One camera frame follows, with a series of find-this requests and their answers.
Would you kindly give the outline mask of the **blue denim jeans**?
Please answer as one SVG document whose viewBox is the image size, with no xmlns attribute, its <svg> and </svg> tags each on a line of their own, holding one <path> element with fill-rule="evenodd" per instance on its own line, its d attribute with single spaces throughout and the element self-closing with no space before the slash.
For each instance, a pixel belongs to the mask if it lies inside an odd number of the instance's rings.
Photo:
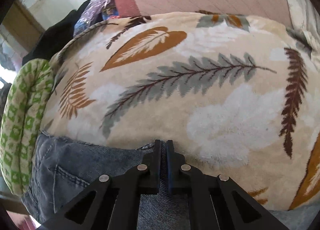
<svg viewBox="0 0 320 230">
<path fill-rule="evenodd" d="M 149 143 L 138 149 L 117 149 L 42 132 L 22 203 L 37 222 L 44 223 L 99 176 L 124 174 L 153 147 Z M 138 229 L 190 229 L 187 200 L 168 194 L 166 173 L 167 166 L 162 164 L 159 194 L 142 196 Z"/>
</svg>

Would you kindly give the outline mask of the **green patterned blanket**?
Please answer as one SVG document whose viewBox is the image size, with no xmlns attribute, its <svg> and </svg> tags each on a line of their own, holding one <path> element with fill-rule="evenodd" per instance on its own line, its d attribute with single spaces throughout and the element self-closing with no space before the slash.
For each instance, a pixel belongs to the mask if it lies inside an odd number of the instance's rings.
<svg viewBox="0 0 320 230">
<path fill-rule="evenodd" d="M 49 61 L 34 59 L 17 74 L 1 122 L 1 172 L 13 195 L 21 196 L 31 178 L 35 142 L 54 76 Z"/>
</svg>

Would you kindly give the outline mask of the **leaf print fleece blanket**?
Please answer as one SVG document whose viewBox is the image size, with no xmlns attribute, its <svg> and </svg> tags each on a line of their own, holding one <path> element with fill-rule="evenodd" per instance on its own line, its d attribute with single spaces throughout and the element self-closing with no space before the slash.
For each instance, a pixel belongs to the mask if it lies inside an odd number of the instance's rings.
<svg viewBox="0 0 320 230">
<path fill-rule="evenodd" d="M 53 56 L 41 128 L 133 149 L 173 140 L 268 209 L 319 202 L 319 33 L 258 16 L 100 22 Z"/>
</svg>

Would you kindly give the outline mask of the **purple floral cloth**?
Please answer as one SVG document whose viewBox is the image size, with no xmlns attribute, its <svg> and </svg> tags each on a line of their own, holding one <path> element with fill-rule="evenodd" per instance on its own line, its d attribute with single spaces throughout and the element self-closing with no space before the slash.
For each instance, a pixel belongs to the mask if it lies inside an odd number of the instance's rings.
<svg viewBox="0 0 320 230">
<path fill-rule="evenodd" d="M 74 25 L 76 37 L 90 26 L 109 19 L 119 18 L 115 0 L 90 0 Z"/>
</svg>

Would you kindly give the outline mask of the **white crumpled cloth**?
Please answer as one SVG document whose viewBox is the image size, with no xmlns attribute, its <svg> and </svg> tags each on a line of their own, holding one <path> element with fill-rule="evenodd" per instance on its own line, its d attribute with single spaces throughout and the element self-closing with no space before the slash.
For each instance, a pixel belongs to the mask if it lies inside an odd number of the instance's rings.
<svg viewBox="0 0 320 230">
<path fill-rule="evenodd" d="M 319 13 L 310 0 L 287 0 L 294 30 L 303 32 L 313 51 L 319 53 Z"/>
</svg>

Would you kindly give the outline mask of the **black clothing pile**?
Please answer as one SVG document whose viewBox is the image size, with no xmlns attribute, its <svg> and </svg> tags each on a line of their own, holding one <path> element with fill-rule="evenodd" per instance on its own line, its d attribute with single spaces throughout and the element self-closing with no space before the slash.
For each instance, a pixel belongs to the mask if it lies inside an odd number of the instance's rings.
<svg viewBox="0 0 320 230">
<path fill-rule="evenodd" d="M 22 59 L 22 65 L 33 59 L 50 60 L 54 54 L 61 51 L 71 41 L 74 33 L 74 26 L 80 16 L 90 3 L 85 1 L 78 10 L 72 10 L 60 22 L 49 27 L 39 38 L 35 47 Z"/>
</svg>

